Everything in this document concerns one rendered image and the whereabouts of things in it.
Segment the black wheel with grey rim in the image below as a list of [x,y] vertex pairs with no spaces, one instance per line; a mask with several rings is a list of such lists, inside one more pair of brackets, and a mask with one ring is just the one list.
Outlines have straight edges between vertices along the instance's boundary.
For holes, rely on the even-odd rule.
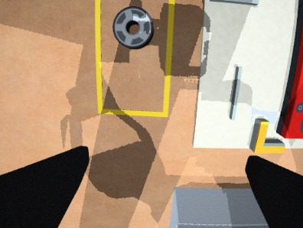
[[[137,34],[130,34],[131,25],[139,25]],[[148,45],[154,36],[151,16],[142,7],[130,6],[120,10],[114,18],[113,31],[116,40],[124,47],[140,49]]]

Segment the yellow tape outline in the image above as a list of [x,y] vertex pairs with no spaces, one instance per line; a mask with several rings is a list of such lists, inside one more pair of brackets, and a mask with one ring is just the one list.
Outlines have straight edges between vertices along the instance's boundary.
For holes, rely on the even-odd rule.
[[96,3],[96,95],[98,95],[98,111],[99,114],[115,115],[145,115],[145,116],[164,116],[168,117],[170,78],[173,50],[173,22],[175,0],[169,0],[168,9],[168,39],[167,39],[167,56],[166,56],[166,73],[165,73],[165,89],[164,89],[164,107],[163,112],[143,112],[143,111],[122,111],[122,110],[103,110],[103,91],[102,91],[102,53],[101,53],[101,0],[95,0]]

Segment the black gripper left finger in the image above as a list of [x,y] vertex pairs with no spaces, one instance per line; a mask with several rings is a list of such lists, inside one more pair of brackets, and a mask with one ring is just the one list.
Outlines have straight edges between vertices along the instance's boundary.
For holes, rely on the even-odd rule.
[[76,147],[0,175],[0,228],[58,228],[90,163]]

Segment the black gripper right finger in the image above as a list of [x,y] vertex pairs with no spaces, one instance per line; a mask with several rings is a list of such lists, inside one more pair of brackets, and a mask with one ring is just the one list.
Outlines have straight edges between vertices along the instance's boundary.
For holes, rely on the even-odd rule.
[[250,155],[245,174],[269,228],[303,228],[303,176]]

